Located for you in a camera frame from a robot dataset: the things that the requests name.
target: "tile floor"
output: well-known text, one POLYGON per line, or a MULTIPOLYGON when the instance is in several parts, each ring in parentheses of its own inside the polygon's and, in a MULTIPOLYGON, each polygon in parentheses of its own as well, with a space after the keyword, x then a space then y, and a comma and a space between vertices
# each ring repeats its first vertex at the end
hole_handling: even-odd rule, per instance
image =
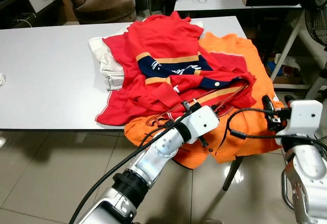
MULTIPOLYGON (((0 132, 0 223, 68 223, 106 171, 135 150, 122 132, 0 132)), ((189 170, 170 161, 138 209, 140 223, 295 223, 281 197, 281 150, 244 159, 230 189, 220 189, 230 163, 208 157, 189 170)), ((113 180, 89 199, 86 209, 113 180)))

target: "white desk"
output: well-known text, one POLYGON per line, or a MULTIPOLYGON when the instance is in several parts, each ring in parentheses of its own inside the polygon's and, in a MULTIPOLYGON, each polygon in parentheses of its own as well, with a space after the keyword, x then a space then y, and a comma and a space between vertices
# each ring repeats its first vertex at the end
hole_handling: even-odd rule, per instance
MULTIPOLYGON (((246 38, 234 16, 199 20, 217 36, 246 38)), ((0 86, 0 130, 122 129, 95 122, 108 92, 87 42, 127 24, 0 30, 0 72, 7 76, 0 86)))
POLYGON ((207 11, 234 9, 300 8, 296 6, 245 6, 242 0, 178 0, 175 11, 207 11))

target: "yellow stripe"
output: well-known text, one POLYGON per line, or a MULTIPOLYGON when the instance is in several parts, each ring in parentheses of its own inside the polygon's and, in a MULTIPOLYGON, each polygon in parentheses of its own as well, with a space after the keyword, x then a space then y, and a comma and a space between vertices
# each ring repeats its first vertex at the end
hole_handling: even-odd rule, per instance
POLYGON ((180 63, 199 61, 199 56, 177 57, 177 58, 155 58, 158 63, 180 63))
POLYGON ((209 101, 211 99, 214 99, 216 97, 219 97, 221 95, 226 95, 226 94, 229 94, 229 93, 234 93, 236 92, 237 90, 240 89, 241 86, 238 86, 238 87, 231 87, 231 88, 227 88, 227 89, 223 89, 223 90, 217 90, 211 94, 208 94, 208 95, 205 95, 199 99, 197 99, 197 101, 199 103, 205 103, 206 101, 209 101))
POLYGON ((143 53, 141 53, 141 54, 139 54, 139 55, 136 56, 136 61, 138 62, 141 58, 143 58, 143 57, 147 57, 147 56, 149 56, 149 55, 150 55, 150 53, 148 53, 148 52, 143 52, 143 53))
POLYGON ((145 80, 146 85, 153 84, 153 83, 162 83, 162 82, 166 82, 171 85, 170 77, 168 77, 168 78, 153 77, 153 78, 148 78, 145 80))

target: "orange shirt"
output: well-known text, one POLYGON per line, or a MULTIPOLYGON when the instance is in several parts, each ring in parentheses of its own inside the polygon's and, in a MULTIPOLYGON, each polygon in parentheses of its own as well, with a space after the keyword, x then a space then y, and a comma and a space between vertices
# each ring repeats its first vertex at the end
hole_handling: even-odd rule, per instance
MULTIPOLYGON (((251 93, 251 96, 256 100, 256 103, 252 106, 253 108, 263 108, 261 99, 264 95, 270 97, 275 107, 283 107, 281 102, 273 100, 275 93, 272 82, 267 76, 251 40, 237 37, 236 34, 229 34, 219 38, 207 32, 204 38, 199 40, 199 44, 209 53, 235 54, 242 55, 245 58, 247 70, 256 78, 251 93)), ((224 90, 221 90, 223 94, 229 92, 228 89, 224 90)), ((202 147, 199 141, 194 144, 185 144, 180 148, 174 159, 188 168, 196 168, 205 160, 208 154, 211 154, 218 163, 223 163, 234 160, 235 156, 262 154, 279 148, 274 139, 246 138, 243 140, 231 136, 229 133, 227 133, 222 146, 219 147, 223 139, 227 119, 235 111, 237 109, 233 109, 227 115, 220 117, 219 126, 204 135, 209 143, 208 147, 202 147)), ((125 135, 135 145, 139 145, 146 134, 156 128, 156 126, 146 125, 149 117, 140 117, 125 125, 125 135)), ((230 127, 248 135, 273 135, 273 132, 267 130, 264 114, 260 112, 246 111, 240 113, 233 118, 230 127)))

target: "pile of clothes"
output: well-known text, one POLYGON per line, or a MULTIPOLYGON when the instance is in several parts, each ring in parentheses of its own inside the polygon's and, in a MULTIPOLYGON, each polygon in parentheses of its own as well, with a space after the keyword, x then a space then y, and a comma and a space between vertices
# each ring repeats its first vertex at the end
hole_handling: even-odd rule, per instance
MULTIPOLYGON (((235 156, 260 154, 278 148, 273 139, 240 139, 223 135, 228 117, 239 108, 263 108, 268 95, 282 107, 272 83, 250 40, 229 34, 222 38, 203 33, 201 23, 171 16, 153 15, 135 22, 107 38, 94 38, 89 45, 101 63, 101 72, 112 91, 108 105, 96 117, 105 125, 125 125, 125 136, 135 145, 163 122, 184 112, 180 103, 196 98, 201 105, 225 102, 220 125, 204 135, 209 143, 185 144, 175 156, 180 164, 195 168, 211 154, 217 162, 235 156)), ((247 111, 231 122, 235 130, 249 135, 272 135, 264 114, 247 111)))

